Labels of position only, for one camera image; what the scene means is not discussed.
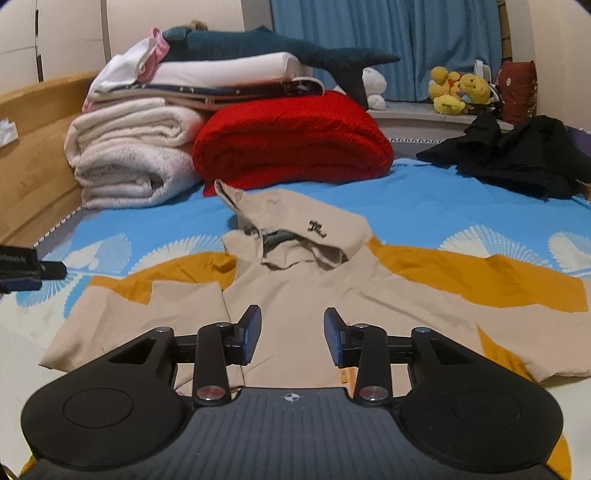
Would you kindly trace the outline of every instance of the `wooden bed frame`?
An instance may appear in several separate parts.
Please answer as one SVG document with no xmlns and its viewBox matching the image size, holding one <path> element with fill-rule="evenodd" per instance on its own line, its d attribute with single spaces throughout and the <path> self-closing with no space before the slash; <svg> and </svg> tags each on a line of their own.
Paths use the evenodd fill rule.
<svg viewBox="0 0 591 480">
<path fill-rule="evenodd" d="M 0 119 L 15 122 L 19 135 L 0 148 L 0 244 L 30 247 L 82 204 L 63 147 L 95 76 L 77 74 L 0 96 Z"/>
</svg>

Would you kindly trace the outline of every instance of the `yellow stuffed toy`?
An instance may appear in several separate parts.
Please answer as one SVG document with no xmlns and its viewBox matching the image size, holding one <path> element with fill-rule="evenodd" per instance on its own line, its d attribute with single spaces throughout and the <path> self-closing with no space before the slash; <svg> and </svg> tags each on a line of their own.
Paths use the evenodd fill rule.
<svg viewBox="0 0 591 480">
<path fill-rule="evenodd" d="M 460 79 L 457 87 L 468 96 L 469 103 L 488 105 L 491 102 L 491 88 L 488 86 L 488 82 L 478 75 L 466 73 Z"/>
<path fill-rule="evenodd" d="M 459 115 L 466 109 L 466 104 L 452 95 L 441 95 L 433 99 L 433 107 L 442 115 Z"/>
<path fill-rule="evenodd" d="M 488 105 L 491 89 L 486 80 L 473 73 L 460 75 L 444 67 L 431 70 L 429 97 L 435 111 L 443 115 L 459 115 L 472 109 L 471 105 Z"/>
<path fill-rule="evenodd" d="M 445 67 L 435 67 L 431 70 L 429 81 L 429 97 L 434 100 L 441 95 L 448 95 L 454 83 L 460 80 L 458 72 L 448 72 Z"/>
</svg>

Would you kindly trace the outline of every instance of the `black device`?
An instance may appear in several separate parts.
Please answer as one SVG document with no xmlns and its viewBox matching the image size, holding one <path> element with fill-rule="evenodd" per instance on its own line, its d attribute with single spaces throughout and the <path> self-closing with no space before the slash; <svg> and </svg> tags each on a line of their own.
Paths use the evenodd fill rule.
<svg viewBox="0 0 591 480">
<path fill-rule="evenodd" d="M 34 248 L 0 245 L 0 294 L 39 290 L 43 280 L 63 280 L 66 275 L 62 262 L 40 261 Z"/>
<path fill-rule="evenodd" d="M 335 365 L 359 367 L 353 398 L 250 387 L 233 397 L 226 366 L 251 361 L 261 322 L 250 306 L 197 335 L 156 328 L 41 388 L 22 412 L 38 459 L 23 478 L 558 478 L 545 465 L 563 427 L 554 398 L 425 327 L 388 336 L 327 309 Z M 182 362 L 194 362 L 192 397 L 171 387 Z M 404 397 L 392 395 L 391 364 L 408 364 Z"/>
</svg>

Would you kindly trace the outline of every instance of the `red pillow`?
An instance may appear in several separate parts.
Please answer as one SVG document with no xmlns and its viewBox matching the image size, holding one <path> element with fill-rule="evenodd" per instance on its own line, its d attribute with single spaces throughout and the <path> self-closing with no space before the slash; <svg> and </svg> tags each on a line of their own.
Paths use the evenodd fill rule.
<svg viewBox="0 0 591 480">
<path fill-rule="evenodd" d="M 505 60 L 496 79 L 501 91 L 503 107 L 501 118 L 510 124 L 519 124 L 535 114 L 537 76 L 532 61 Z"/>
</svg>

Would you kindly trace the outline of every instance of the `shark plush toy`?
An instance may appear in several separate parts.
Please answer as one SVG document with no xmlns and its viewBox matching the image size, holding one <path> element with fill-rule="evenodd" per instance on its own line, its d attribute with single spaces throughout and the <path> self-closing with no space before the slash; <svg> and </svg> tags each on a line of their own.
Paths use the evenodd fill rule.
<svg viewBox="0 0 591 480">
<path fill-rule="evenodd" d="M 232 60 L 286 51 L 310 67 L 329 72 L 335 82 L 366 110 L 363 69 L 400 60 L 371 48 L 324 48 L 305 40 L 284 37 L 267 27 L 247 32 L 192 30 L 174 27 L 164 32 L 170 51 L 162 61 Z"/>
</svg>

